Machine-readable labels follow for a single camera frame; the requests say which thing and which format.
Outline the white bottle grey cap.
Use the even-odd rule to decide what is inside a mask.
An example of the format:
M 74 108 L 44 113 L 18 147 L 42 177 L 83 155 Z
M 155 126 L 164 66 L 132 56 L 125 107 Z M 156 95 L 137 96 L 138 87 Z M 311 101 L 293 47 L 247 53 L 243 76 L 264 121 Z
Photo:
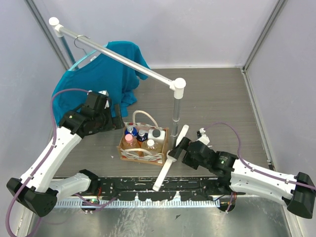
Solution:
M 165 131 L 160 129 L 149 129 L 148 139 L 152 139 L 157 142 L 164 142 L 165 140 Z

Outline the white metal clothes rack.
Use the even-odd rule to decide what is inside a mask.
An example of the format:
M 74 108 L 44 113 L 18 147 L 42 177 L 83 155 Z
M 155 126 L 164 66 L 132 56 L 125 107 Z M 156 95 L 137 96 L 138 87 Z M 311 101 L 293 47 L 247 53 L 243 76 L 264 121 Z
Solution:
M 183 78 L 177 78 L 175 80 L 168 79 L 151 69 L 148 69 L 130 59 L 127 59 L 124 56 L 121 56 L 120 54 L 113 52 L 105 47 L 103 47 L 100 44 L 95 43 L 94 41 L 90 40 L 87 37 L 79 36 L 77 33 L 65 28 L 62 26 L 56 17 L 51 17 L 49 19 L 49 24 L 53 28 L 55 34 L 57 37 L 62 38 L 64 35 L 67 35 L 71 38 L 73 38 L 75 41 L 79 41 L 97 51 L 100 53 L 128 66 L 129 68 L 132 68 L 150 78 L 155 79 L 156 81 L 159 81 L 160 83 L 166 85 L 169 89 L 171 89 L 174 94 L 174 109 L 173 109 L 173 124 L 171 127 L 171 135 L 170 135 L 170 142 L 171 142 L 171 148 L 174 148 L 177 146 L 177 141 L 180 140 L 180 136 L 184 135 L 184 133 L 178 131 L 178 123 L 180 120 L 180 102 L 181 99 L 184 96 L 184 90 L 186 87 L 186 81 Z

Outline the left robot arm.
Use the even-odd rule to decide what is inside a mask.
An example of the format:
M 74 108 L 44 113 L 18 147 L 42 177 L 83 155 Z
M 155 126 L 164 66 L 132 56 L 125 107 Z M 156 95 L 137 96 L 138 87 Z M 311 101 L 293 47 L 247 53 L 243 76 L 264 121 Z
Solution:
M 76 175 L 54 182 L 52 179 L 70 151 L 85 137 L 99 132 L 122 129 L 120 107 L 114 105 L 107 91 L 89 91 L 83 104 L 64 113 L 54 128 L 53 138 L 34 164 L 20 177 L 7 183 L 18 203 L 39 217 L 46 216 L 57 201 L 80 192 L 95 195 L 100 189 L 99 177 L 86 169 Z

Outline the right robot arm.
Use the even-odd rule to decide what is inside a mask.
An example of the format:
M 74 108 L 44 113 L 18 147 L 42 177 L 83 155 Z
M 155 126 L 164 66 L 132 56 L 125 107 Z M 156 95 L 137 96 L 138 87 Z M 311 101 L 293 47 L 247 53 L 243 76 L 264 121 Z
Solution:
M 235 192 L 256 195 L 285 206 L 296 216 L 312 219 L 316 187 L 308 174 L 275 172 L 234 154 L 214 151 L 200 140 L 191 141 L 187 137 L 168 155 L 178 159 L 182 151 L 185 152 L 182 163 L 193 169 L 201 166 L 217 176 L 216 187 L 221 194 Z

